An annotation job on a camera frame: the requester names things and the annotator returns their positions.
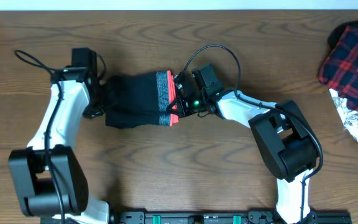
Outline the black leggings red waistband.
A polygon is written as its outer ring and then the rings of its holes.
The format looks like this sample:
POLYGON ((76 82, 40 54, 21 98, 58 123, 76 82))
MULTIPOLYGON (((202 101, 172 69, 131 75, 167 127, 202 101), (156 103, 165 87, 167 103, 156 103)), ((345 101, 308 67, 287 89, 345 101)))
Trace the black leggings red waistband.
POLYGON ((169 70, 112 76, 102 87, 106 96, 106 126, 129 129, 146 124, 171 126, 179 122, 177 115, 167 111, 177 96, 169 70))

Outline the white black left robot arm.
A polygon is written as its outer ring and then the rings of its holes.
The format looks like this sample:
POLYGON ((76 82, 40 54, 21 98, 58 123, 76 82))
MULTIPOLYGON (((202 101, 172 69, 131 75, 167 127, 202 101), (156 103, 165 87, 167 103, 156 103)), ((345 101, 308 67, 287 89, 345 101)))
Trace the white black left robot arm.
POLYGON ((90 195, 73 149, 99 85, 95 68, 68 67, 51 76, 50 101, 27 147, 8 164, 22 213, 50 223, 108 223, 109 205, 90 195))

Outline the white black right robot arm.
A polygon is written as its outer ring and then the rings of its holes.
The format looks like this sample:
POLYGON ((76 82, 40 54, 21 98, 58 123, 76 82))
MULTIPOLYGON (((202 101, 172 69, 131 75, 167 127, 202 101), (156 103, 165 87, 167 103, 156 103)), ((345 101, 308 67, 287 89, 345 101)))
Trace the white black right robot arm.
POLYGON ((180 118, 207 112, 249 128, 262 160, 277 179, 276 211, 285 223, 310 217, 309 180, 323 165, 321 144, 297 104, 256 100, 219 81, 193 86, 174 83, 175 98, 167 110, 180 118))

